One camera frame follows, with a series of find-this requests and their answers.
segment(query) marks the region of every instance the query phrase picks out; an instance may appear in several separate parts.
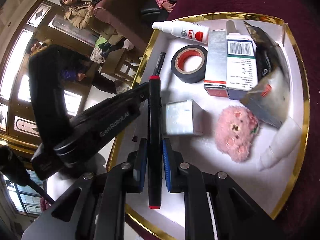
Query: tape roll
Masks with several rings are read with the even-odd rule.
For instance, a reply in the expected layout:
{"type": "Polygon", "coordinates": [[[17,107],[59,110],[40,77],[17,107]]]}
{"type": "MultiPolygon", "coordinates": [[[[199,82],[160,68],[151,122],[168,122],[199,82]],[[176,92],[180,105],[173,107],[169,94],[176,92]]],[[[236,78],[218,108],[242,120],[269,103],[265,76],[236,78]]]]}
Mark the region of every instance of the tape roll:
{"type": "Polygon", "coordinates": [[[197,83],[204,79],[207,65],[207,50],[200,45],[188,45],[177,51],[171,60],[171,71],[185,83],[197,83]],[[200,65],[192,71],[184,71],[183,66],[187,58],[199,56],[202,58],[200,65]]]}

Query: blue sleeve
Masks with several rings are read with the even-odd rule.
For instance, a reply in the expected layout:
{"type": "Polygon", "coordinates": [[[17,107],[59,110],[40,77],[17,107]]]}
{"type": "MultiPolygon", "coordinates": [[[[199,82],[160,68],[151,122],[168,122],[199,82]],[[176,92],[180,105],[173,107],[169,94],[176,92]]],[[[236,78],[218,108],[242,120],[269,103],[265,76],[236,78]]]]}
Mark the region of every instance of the blue sleeve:
{"type": "Polygon", "coordinates": [[[62,70],[61,78],[65,81],[76,81],[77,73],[75,70],[62,70]]]}

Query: maroon tablecloth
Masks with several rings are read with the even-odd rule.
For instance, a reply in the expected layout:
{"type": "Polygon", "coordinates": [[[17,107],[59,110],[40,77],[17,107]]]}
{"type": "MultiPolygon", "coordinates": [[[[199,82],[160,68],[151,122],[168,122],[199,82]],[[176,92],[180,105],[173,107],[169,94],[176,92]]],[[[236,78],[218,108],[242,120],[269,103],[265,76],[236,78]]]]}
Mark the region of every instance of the maroon tablecloth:
{"type": "Polygon", "coordinates": [[[320,28],[301,0],[178,0],[168,20],[212,12],[259,13],[284,19],[298,43],[310,89],[310,132],[298,181],[276,222],[293,238],[314,216],[320,196],[320,28]]]}

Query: white bottle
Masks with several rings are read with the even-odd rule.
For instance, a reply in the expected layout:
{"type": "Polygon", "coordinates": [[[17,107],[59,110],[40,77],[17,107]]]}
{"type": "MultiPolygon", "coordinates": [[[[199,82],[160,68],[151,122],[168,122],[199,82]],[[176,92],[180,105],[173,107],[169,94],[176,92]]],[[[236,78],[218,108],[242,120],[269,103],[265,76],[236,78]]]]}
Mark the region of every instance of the white bottle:
{"type": "Polygon", "coordinates": [[[173,21],[173,22],[154,22],[153,29],[171,33],[179,38],[190,39],[202,43],[208,43],[209,27],[196,23],[173,21]]]}

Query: pink teddy bear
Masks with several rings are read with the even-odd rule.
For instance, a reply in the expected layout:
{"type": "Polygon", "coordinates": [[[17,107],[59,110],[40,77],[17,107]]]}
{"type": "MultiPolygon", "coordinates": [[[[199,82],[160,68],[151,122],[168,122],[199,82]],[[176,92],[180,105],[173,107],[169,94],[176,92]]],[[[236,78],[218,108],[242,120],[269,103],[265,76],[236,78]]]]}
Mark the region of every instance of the pink teddy bear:
{"type": "Polygon", "coordinates": [[[223,109],[215,130],[218,150],[229,154],[234,162],[248,158],[251,141],[258,131],[258,120],[243,106],[229,106],[223,109]]]}

